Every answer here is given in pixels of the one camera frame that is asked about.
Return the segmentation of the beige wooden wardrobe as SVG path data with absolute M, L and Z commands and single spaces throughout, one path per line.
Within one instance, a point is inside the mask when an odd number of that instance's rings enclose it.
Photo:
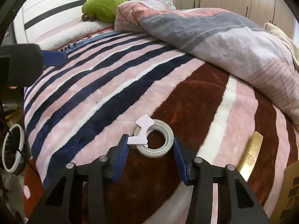
M 173 0 L 177 9 L 222 8 L 252 20 L 259 26 L 270 22 L 289 38 L 294 37 L 295 17 L 284 0 Z

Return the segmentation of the striped pink maroon bed blanket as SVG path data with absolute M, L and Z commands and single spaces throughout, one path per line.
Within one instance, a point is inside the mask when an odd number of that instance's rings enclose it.
M 25 131 L 38 176 L 27 170 L 25 214 L 68 163 L 89 164 L 125 138 L 105 181 L 109 223 L 184 223 L 192 187 L 180 179 L 174 138 L 212 165 L 238 165 L 263 136 L 248 184 L 271 215 L 298 130 L 250 84 L 147 34 L 94 34 L 66 46 L 25 92 Z

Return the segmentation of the white tape roll dispenser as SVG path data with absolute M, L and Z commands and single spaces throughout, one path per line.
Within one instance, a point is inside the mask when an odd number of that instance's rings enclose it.
M 135 122 L 136 129 L 133 136 L 128 138 L 127 144 L 148 158 L 161 158 L 173 146 L 174 134 L 171 127 L 159 119 L 152 119 L 143 115 Z

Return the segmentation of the pink grey patchwork duvet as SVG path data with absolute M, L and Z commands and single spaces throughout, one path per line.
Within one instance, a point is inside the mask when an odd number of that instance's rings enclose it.
M 115 31 L 148 33 L 249 83 L 298 125 L 298 71 L 283 42 L 218 8 L 170 10 L 156 0 L 117 7 Z

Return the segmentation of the beige fleece blanket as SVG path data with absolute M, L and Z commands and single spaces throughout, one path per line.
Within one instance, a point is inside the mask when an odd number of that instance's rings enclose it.
M 287 47 L 287 49 L 291 53 L 292 61 L 295 66 L 295 69 L 298 71 L 299 70 L 299 51 L 298 51 L 298 46 L 293 42 L 291 38 L 289 38 L 279 27 L 273 25 L 270 22 L 266 22 L 263 25 L 263 28 L 276 38 L 278 38 L 284 46 Z

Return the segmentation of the green plush pillow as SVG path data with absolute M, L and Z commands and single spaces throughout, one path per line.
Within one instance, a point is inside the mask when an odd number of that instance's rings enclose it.
M 82 21 L 114 23 L 117 7 L 128 0 L 87 0 L 82 6 Z

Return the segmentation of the gold rectangular box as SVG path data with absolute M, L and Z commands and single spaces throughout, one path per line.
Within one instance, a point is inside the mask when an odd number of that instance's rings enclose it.
M 245 181 L 248 181 L 253 172 L 262 142 L 263 136 L 255 131 L 250 137 L 241 161 L 237 166 L 239 173 L 242 175 Z

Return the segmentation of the brown cardboard box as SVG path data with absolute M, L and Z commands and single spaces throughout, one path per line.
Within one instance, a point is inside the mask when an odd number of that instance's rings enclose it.
M 270 217 L 271 223 L 283 223 L 288 217 L 289 223 L 298 223 L 297 217 L 291 215 L 298 214 L 298 161 L 288 166 L 284 173 L 284 179 L 278 201 Z

